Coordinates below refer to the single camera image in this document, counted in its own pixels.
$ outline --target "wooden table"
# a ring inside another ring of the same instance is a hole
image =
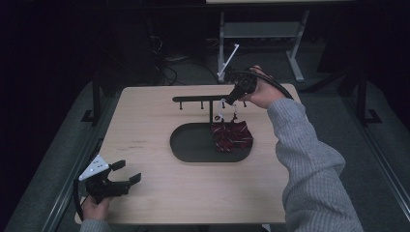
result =
[[[295,88],[286,89],[299,100]],[[175,158],[170,135],[185,123],[209,122],[208,103],[172,101],[180,96],[227,95],[232,85],[132,87],[118,102],[100,154],[108,162],[126,160],[111,172],[124,181],[138,172],[140,183],[115,198],[107,221],[122,224],[214,224],[284,222],[281,203],[288,172],[277,159],[272,124],[265,109],[238,104],[238,121],[254,137],[249,156],[239,162],[183,162]],[[232,106],[223,112],[230,120]]]

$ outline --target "gray sweater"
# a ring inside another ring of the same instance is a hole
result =
[[[363,231],[355,209],[338,175],[344,159],[338,151],[317,140],[305,108],[280,99],[268,107],[275,129],[278,160],[289,171],[283,192],[288,231]],[[81,232],[109,231],[101,220],[85,220]]]

